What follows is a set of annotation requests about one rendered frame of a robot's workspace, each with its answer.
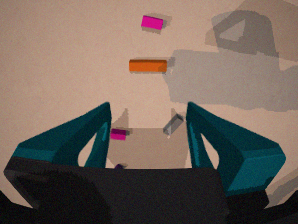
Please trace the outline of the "magenta block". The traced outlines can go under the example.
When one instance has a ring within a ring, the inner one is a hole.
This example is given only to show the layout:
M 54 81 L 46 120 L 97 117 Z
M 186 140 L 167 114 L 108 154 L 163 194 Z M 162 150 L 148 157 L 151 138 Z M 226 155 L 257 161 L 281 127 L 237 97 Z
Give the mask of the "magenta block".
M 141 26 L 161 30 L 163 19 L 143 15 Z
M 111 139 L 125 140 L 125 137 L 126 137 L 126 130 L 120 130 L 120 129 L 111 130 Z

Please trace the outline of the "orange rod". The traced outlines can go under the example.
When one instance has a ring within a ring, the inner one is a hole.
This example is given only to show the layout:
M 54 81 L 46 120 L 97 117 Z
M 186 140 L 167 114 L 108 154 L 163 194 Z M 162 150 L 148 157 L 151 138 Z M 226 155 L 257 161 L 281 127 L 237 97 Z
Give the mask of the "orange rod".
M 167 61 L 149 59 L 130 59 L 129 71 L 167 72 Z

